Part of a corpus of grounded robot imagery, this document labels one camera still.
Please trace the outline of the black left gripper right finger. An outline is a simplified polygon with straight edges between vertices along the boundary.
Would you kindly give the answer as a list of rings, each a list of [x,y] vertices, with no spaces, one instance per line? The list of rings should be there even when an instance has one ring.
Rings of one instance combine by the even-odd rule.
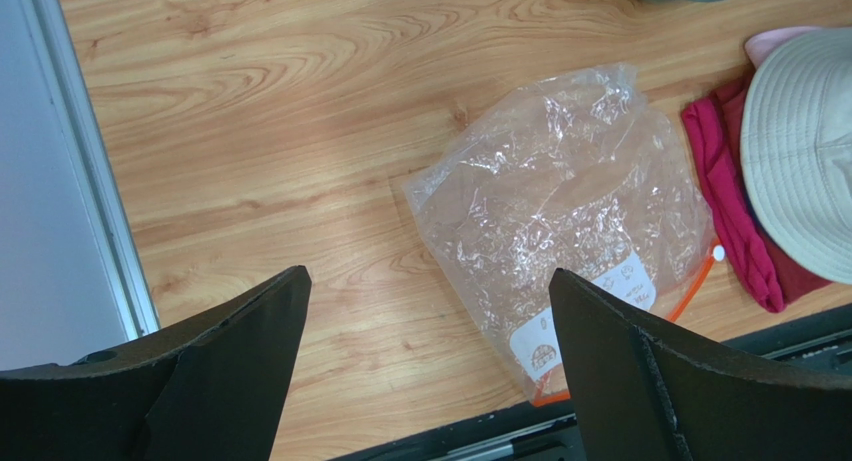
[[[570,271],[549,285],[591,460],[847,460],[851,379],[752,355]]]

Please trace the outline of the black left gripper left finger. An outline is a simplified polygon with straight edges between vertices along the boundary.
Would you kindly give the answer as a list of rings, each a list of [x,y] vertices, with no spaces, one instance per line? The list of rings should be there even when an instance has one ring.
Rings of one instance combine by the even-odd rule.
[[[153,334],[1,375],[5,460],[266,460],[312,282],[294,266]]]

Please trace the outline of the clear zip top bag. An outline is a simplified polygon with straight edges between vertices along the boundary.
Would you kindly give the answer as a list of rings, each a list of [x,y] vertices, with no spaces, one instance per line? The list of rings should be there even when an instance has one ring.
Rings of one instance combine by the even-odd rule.
[[[637,77],[618,63],[519,87],[403,188],[428,251],[536,406],[569,398],[557,269],[672,321],[720,246],[689,151]]]

